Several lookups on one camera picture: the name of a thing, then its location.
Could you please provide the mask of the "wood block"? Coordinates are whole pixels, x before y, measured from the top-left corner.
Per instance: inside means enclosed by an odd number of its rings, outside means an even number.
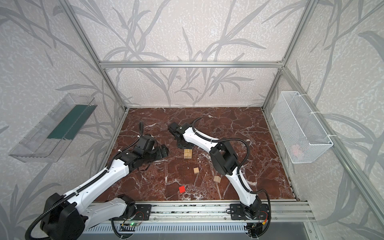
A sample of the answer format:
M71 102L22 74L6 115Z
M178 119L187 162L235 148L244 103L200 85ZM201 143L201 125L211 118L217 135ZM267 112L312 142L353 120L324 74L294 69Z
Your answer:
M184 159L192 159L193 150L192 149L184 149Z

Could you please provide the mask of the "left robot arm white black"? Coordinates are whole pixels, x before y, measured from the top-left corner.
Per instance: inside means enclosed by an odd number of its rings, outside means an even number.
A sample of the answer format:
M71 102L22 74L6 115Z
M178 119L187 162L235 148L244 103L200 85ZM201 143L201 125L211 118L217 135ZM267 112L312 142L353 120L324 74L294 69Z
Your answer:
M106 220L133 214L135 202L121 195L109 202L91 207L91 203L120 179L142 165L166 158L169 149L159 145L150 135L140 136L133 150L119 151L99 173L63 195L51 195L44 212L27 228L25 239L32 240L33 229L39 225L47 240L76 240L87 229Z

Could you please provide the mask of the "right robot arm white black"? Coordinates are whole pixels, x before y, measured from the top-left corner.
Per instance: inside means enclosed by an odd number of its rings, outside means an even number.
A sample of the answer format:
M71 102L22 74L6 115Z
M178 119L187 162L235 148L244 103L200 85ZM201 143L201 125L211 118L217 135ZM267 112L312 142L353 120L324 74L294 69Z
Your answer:
M191 124L185 123L181 126L173 122L168 126L169 132L178 143L178 148L191 149L197 146L209 153L215 170L225 176L237 192L247 218L253 220L258 217L260 213L268 215L270 213L269 204L266 204L266 210L262 209L262 201L258 196L259 192L251 190L241 172L241 166L250 155L248 144L242 139L231 138L220 140L210 137L195 128L195 123L198 120L200 120L200 118L195 119ZM241 163L231 145L231 141L239 141L246 147L246 156Z

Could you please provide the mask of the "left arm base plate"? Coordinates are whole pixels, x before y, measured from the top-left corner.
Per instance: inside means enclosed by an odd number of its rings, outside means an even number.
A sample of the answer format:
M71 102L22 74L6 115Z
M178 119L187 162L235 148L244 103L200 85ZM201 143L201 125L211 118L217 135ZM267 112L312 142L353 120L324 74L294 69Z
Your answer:
M124 220L148 221L151 209L152 205L150 204L129 205L121 218Z

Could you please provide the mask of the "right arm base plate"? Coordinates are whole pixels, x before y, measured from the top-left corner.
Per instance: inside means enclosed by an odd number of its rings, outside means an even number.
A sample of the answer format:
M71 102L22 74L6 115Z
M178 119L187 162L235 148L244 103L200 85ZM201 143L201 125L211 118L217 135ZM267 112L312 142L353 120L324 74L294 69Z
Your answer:
M268 215L270 213L270 209L268 204L262 204L260 211L256 214L254 218L251 218L246 215L244 206L242 204L230 204L228 213L231 215L231 220L264 221L267 220Z

